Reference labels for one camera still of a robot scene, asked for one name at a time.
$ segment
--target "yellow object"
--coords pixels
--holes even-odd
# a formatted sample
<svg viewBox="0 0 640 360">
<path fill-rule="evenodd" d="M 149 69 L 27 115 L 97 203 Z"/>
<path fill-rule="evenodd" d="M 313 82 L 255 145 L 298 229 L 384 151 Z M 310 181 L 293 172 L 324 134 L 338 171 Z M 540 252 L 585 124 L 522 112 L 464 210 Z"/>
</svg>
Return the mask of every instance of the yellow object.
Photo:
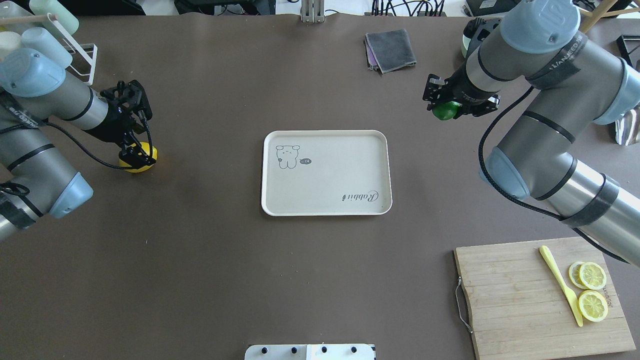
<svg viewBox="0 0 640 360">
<path fill-rule="evenodd" d="M 564 279 L 560 274 L 560 269 L 558 269 L 556 260 L 554 259 L 554 256 L 551 254 L 551 250 L 549 250 L 549 248 L 546 245 L 542 245 L 540 247 L 540 254 L 542 255 L 542 258 L 545 260 L 545 262 L 547 263 L 547 266 L 549 266 L 549 268 L 551 269 L 551 272 L 554 274 L 554 277 L 558 281 L 558 284 L 560 284 L 560 288 L 562 288 L 564 296 L 569 302 L 569 306 L 571 307 L 571 311 L 573 312 L 573 317 L 575 318 L 575 322 L 578 324 L 578 326 L 582 327 L 582 313 L 578 308 L 578 297 L 575 295 L 575 292 L 571 288 L 569 288 L 569 286 L 567 286 L 566 283 L 564 282 Z"/>
<path fill-rule="evenodd" d="M 578 299 L 578 306 L 582 315 L 592 322 L 601 322 L 609 313 L 607 300 L 595 290 L 583 291 Z"/>
<path fill-rule="evenodd" d="M 145 152 L 145 154 L 149 154 L 149 143 L 147 142 L 140 142 L 140 145 L 142 145 L 142 150 Z M 153 158 L 157 161 L 158 160 L 158 150 L 156 149 L 156 147 L 154 146 L 154 155 Z M 126 162 L 122 161 L 122 159 L 120 159 L 120 161 L 118 162 L 120 164 L 121 167 L 130 167 L 130 164 L 127 164 Z M 148 170 L 150 167 L 152 167 L 153 165 L 147 165 L 141 168 L 134 168 L 134 169 L 130 169 L 130 170 L 125 170 L 128 171 L 132 174 L 138 173 L 138 172 L 143 172 Z"/>
<path fill-rule="evenodd" d="M 578 272 L 580 282 L 591 290 L 600 290 L 607 284 L 607 274 L 596 263 L 584 263 Z"/>
<path fill-rule="evenodd" d="M 569 280 L 578 288 L 586 290 L 588 288 L 580 281 L 580 266 L 582 264 L 584 264 L 584 261 L 576 261 L 569 266 Z"/>
</svg>

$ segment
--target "light blue joint cap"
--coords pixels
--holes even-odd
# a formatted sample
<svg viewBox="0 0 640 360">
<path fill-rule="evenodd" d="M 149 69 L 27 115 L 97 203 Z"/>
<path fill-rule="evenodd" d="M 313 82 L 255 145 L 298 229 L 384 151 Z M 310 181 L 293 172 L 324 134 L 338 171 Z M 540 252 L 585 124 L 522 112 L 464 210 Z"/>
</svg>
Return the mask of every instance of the light blue joint cap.
<svg viewBox="0 0 640 360">
<path fill-rule="evenodd" d="M 558 51 L 580 26 L 580 10 L 571 0 L 523 0 L 500 23 L 512 48 L 528 54 Z"/>
<path fill-rule="evenodd" d="M 65 191 L 60 194 L 56 203 L 53 204 L 49 213 L 54 218 L 62 218 L 71 211 L 77 209 L 78 206 L 84 204 L 93 196 L 93 189 L 84 180 L 80 173 L 77 173 L 69 182 Z"/>
<path fill-rule="evenodd" d="M 635 108 L 638 103 L 640 103 L 640 74 L 624 60 L 620 59 L 620 61 L 625 69 L 620 89 L 616 94 L 616 98 L 613 99 L 611 106 L 609 106 L 609 109 L 593 121 L 598 125 L 611 124 L 621 119 L 627 111 Z"/>
<path fill-rule="evenodd" d="M 489 175 L 506 192 L 522 201 L 530 196 L 529 188 L 511 160 L 498 147 L 494 147 L 484 162 Z M 487 184 L 489 181 L 480 169 L 480 177 Z"/>
<path fill-rule="evenodd" d="M 20 97 L 42 96 L 60 87 L 66 73 L 40 52 L 23 47 L 0 63 L 0 86 Z"/>
</svg>

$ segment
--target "white tray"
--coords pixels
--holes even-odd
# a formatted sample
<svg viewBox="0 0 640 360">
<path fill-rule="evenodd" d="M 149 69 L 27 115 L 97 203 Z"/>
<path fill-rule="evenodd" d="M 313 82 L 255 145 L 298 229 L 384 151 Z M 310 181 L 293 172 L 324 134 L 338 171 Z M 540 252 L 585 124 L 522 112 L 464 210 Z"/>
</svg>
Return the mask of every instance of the white tray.
<svg viewBox="0 0 640 360">
<path fill-rule="evenodd" d="M 381 215 L 391 203 L 387 139 L 379 131 L 273 131 L 264 139 L 267 214 Z"/>
</svg>

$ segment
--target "lemon slice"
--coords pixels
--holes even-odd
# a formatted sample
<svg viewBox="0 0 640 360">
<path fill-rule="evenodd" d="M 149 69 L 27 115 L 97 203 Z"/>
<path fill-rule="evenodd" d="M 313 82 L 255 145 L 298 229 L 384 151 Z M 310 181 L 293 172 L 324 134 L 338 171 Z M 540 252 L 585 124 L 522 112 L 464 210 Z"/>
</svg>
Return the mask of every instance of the lemon slice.
<svg viewBox="0 0 640 360">
<path fill-rule="evenodd" d="M 592 322 L 601 322 L 609 313 L 604 296 L 594 290 L 586 290 L 580 294 L 578 308 L 582 315 Z"/>
<path fill-rule="evenodd" d="M 584 263 L 580 266 L 578 278 L 580 282 L 591 290 L 600 290 L 607 284 L 607 274 L 596 263 Z"/>
<path fill-rule="evenodd" d="M 580 282 L 580 265 L 584 264 L 584 261 L 576 261 L 569 266 L 569 280 L 579 287 L 580 289 L 588 289 Z"/>
</svg>

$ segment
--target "yellow knife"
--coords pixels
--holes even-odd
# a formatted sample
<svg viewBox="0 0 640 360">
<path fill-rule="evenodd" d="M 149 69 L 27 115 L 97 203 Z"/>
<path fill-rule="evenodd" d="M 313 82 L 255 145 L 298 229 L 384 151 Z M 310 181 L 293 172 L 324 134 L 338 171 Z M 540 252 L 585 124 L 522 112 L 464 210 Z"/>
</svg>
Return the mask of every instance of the yellow knife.
<svg viewBox="0 0 640 360">
<path fill-rule="evenodd" d="M 575 322 L 578 323 L 578 326 L 582 327 L 582 313 L 580 312 L 580 309 L 578 309 L 578 297 L 575 296 L 575 291 L 569 288 L 564 282 L 564 279 L 560 274 L 560 269 L 558 269 L 558 265 L 556 264 L 556 260 L 551 254 L 551 250 L 549 250 L 546 245 L 542 245 L 540 247 L 540 254 L 542 254 L 542 258 L 551 269 L 551 272 L 556 277 L 556 280 L 558 280 L 558 283 L 560 284 L 560 287 L 562 288 L 562 291 L 564 292 L 564 295 L 569 302 L 569 306 L 571 306 L 571 311 L 573 311 Z"/>
</svg>

